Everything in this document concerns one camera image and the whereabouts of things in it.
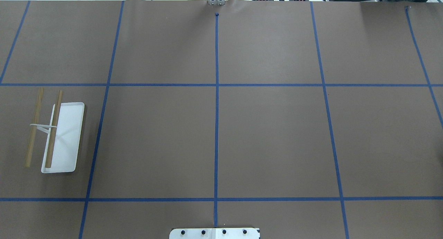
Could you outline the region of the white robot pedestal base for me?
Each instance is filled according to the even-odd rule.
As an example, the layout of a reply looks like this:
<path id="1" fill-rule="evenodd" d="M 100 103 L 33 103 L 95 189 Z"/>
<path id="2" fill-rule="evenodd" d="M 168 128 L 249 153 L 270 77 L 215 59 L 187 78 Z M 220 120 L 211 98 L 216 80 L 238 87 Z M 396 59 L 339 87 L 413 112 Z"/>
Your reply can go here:
<path id="1" fill-rule="evenodd" d="M 259 228 L 177 228 L 170 239 L 260 239 Z"/>

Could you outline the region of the white towel rack with wooden bars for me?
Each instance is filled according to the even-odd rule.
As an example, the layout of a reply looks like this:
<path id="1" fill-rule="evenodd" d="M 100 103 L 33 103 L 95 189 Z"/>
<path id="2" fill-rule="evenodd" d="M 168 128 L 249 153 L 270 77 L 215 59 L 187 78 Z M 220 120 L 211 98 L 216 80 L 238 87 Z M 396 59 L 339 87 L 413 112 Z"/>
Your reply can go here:
<path id="1" fill-rule="evenodd" d="M 60 90 L 52 107 L 49 124 L 38 124 L 42 108 L 44 88 L 37 92 L 34 114 L 30 124 L 29 139 L 24 166 L 31 166 L 37 131 L 46 133 L 41 173 L 70 173 L 76 169 L 84 120 L 84 102 L 62 102 Z"/>

